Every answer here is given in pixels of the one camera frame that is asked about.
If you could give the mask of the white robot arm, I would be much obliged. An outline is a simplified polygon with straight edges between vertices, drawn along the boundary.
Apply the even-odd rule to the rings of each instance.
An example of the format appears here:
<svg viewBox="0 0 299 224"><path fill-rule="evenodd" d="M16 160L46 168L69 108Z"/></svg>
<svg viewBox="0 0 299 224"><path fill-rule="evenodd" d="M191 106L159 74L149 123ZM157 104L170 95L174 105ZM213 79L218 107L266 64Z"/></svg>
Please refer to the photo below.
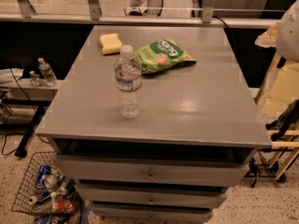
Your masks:
<svg viewBox="0 0 299 224"><path fill-rule="evenodd" d="M282 57L299 62L299 0L282 16L276 43L277 52Z"/></svg>

